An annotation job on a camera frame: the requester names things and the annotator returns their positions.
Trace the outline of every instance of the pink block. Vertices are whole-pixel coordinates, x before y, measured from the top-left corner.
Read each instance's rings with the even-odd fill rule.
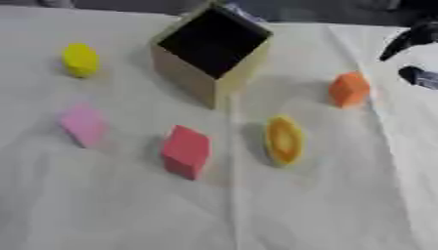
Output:
[[[164,142],[161,157],[167,171],[195,180],[209,154],[209,139],[189,128],[177,125]]]
[[[77,104],[61,118],[61,125],[84,147],[96,145],[107,127],[99,115],[88,104]]]

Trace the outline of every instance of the yellow oval block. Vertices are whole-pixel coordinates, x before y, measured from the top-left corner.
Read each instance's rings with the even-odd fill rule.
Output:
[[[303,135],[292,119],[285,115],[275,116],[265,128],[265,146],[273,161],[284,166],[301,155]]]
[[[71,75],[85,78],[98,70],[99,56],[86,44],[70,43],[63,51],[63,63]]]

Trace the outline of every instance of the red block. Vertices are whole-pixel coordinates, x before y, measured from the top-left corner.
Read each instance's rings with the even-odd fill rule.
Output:
[[[196,180],[209,154],[209,139],[177,125],[164,142],[161,157],[167,171]]]

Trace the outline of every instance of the open box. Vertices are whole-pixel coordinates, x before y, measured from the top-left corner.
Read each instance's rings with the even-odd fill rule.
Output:
[[[207,3],[152,41],[156,71],[215,108],[242,85],[268,51],[272,32]]]

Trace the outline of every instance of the orange block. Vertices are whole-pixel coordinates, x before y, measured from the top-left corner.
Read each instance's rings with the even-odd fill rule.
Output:
[[[370,93],[370,85],[361,72],[353,71],[339,75],[328,92],[336,105],[346,107],[362,103]]]

